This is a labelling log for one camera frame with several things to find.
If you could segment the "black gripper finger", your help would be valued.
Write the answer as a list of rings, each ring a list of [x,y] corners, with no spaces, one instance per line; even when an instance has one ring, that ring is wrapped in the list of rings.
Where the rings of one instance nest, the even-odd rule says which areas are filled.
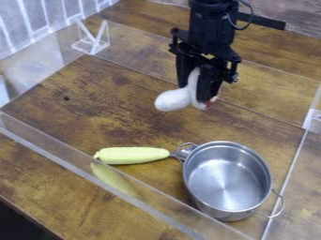
[[[191,71],[199,67],[201,59],[195,56],[178,54],[175,58],[178,86],[183,88],[189,84]]]
[[[209,61],[199,66],[197,82],[197,100],[206,102],[218,94],[222,82],[229,76],[227,62],[222,60]]]

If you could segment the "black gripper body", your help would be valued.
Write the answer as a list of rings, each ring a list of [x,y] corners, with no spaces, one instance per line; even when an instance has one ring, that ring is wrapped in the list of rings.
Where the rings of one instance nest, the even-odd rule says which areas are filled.
[[[227,83],[237,78],[237,65],[241,56],[231,49],[237,14],[237,0],[189,0],[190,28],[172,28],[170,52],[176,56],[195,56],[201,59],[199,66],[209,61],[227,62]]]

